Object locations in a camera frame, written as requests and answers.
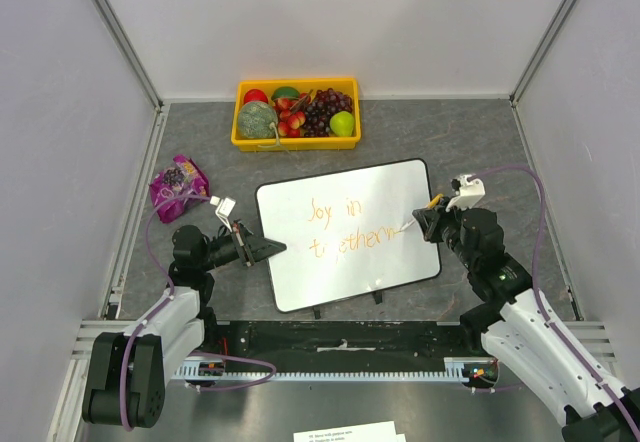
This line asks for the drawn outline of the white whiteboard black frame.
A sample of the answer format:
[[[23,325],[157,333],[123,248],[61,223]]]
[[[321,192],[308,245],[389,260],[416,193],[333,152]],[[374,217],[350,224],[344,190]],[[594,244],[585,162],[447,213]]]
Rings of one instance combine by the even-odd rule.
[[[432,198],[422,159],[266,183],[255,198],[264,236],[286,246],[268,260],[283,313],[441,272],[438,247],[411,216]]]

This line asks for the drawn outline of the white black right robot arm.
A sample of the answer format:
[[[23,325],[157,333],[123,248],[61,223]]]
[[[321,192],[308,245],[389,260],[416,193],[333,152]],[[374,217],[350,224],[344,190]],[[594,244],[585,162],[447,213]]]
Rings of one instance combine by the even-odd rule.
[[[555,417],[564,440],[638,440],[638,390],[607,370],[535,289],[506,252],[496,213],[440,202],[412,215],[425,241],[455,254],[482,301],[460,318],[465,353],[486,352],[511,370]]]

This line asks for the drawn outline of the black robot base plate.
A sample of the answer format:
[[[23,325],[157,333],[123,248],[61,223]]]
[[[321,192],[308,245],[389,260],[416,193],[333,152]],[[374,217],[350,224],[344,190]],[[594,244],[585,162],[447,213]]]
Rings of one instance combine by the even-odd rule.
[[[269,362],[279,374],[432,372],[446,357],[488,356],[460,325],[425,321],[220,322],[205,349]]]

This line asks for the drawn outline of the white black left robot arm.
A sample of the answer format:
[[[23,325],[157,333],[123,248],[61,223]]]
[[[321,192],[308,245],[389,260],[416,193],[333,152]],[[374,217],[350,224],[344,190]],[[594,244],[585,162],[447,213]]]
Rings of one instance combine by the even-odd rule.
[[[286,245],[252,233],[240,221],[212,238],[194,225],[172,236],[173,261],[160,299],[121,332],[103,332],[92,346],[82,419],[126,430],[154,426],[165,389],[194,351],[208,355],[220,336],[209,305],[214,269],[238,261],[245,267],[278,255]]]

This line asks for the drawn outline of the white marker pen orange tip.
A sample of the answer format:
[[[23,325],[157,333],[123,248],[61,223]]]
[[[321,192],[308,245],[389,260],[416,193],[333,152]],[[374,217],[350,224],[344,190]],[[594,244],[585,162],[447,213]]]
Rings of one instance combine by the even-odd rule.
[[[442,198],[444,197],[444,195],[442,193],[437,194],[436,196],[434,196],[425,207],[420,208],[420,209],[416,209],[413,213],[412,213],[412,217],[409,221],[407,221],[406,223],[404,223],[399,231],[400,232],[405,232],[406,230],[408,230],[412,225],[414,225],[417,221],[418,218],[417,216],[422,216],[426,211],[432,210],[434,209],[438,203],[442,200]]]

